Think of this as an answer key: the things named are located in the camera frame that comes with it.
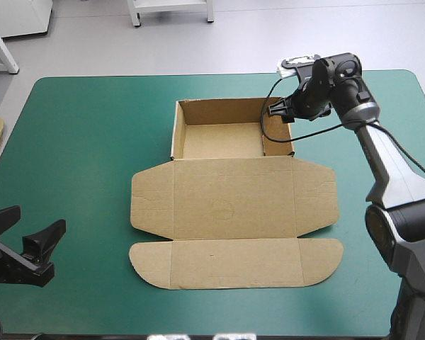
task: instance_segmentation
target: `gray floor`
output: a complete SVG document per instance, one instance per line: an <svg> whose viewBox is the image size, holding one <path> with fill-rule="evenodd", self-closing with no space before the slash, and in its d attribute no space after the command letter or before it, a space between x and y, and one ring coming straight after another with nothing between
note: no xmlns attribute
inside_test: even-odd
<svg viewBox="0 0 425 340"><path fill-rule="evenodd" d="M365 69L413 71L425 92L425 1L215 4L213 24L204 13L162 13L134 28L125 0L54 0L46 36L6 42L21 71L0 74L0 152L42 77L273 72L282 57L353 52Z"/></svg>

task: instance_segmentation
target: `green table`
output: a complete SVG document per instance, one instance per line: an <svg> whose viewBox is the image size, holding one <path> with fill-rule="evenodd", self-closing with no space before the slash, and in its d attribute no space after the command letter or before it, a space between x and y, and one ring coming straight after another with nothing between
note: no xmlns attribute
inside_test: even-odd
<svg viewBox="0 0 425 340"><path fill-rule="evenodd" d="M381 121L425 165L425 97L407 71L366 72ZM64 218L67 233L45 287L0 285L6 332L147 334L256 332L286 335L383 335L399 278L367 235L365 196L373 185L358 141L340 129L295 144L296 156L335 169L341 217L309 237L335 237L343 261L308 288L162 290L128 259L131 244L158 239L130 225L131 177L167 162L175 101L265 96L275 74L45 78L38 81L0 158L0 208L23 218L1 240ZM296 80L276 91L287 95ZM298 122L298 136L338 118Z"/></svg>

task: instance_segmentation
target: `black robot end effector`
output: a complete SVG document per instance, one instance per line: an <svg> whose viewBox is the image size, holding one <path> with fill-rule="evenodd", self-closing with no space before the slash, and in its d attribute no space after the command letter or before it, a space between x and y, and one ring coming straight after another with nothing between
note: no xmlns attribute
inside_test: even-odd
<svg viewBox="0 0 425 340"><path fill-rule="evenodd" d="M285 122L292 123L295 118L314 120L327 116L335 108L348 128L352 128L350 122L378 118L378 105L362 80L357 56L344 53L316 59L297 76L299 87L291 96L269 106L269 115L280 115Z"/></svg>
<svg viewBox="0 0 425 340"><path fill-rule="evenodd" d="M0 235L21 218L18 206L0 210ZM43 287L55 275L50 255L66 232L66 222L58 220L49 227L22 238L23 252L17 254L0 242L0 283L20 283Z"/></svg>

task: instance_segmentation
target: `white shelf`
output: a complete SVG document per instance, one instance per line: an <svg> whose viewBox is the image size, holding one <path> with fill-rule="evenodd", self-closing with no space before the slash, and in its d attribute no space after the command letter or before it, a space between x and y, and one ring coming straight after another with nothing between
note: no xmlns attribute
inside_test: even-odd
<svg viewBox="0 0 425 340"><path fill-rule="evenodd" d="M135 9L139 13L188 11L192 9L205 9L206 0L134 0Z"/></svg>
<svg viewBox="0 0 425 340"><path fill-rule="evenodd" d="M134 26L140 26L141 13L206 10L208 23L214 21L214 0L127 0Z"/></svg>

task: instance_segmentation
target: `white cabinet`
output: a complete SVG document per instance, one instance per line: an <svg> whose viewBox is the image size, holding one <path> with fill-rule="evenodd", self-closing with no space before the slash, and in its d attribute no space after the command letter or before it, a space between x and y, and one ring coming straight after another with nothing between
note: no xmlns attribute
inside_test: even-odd
<svg viewBox="0 0 425 340"><path fill-rule="evenodd" d="M214 0L127 0L134 26L140 26L140 14L165 11L195 11L205 9L208 23L214 21Z"/></svg>
<svg viewBox="0 0 425 340"><path fill-rule="evenodd" d="M0 0L0 36L47 32L52 0Z"/></svg>

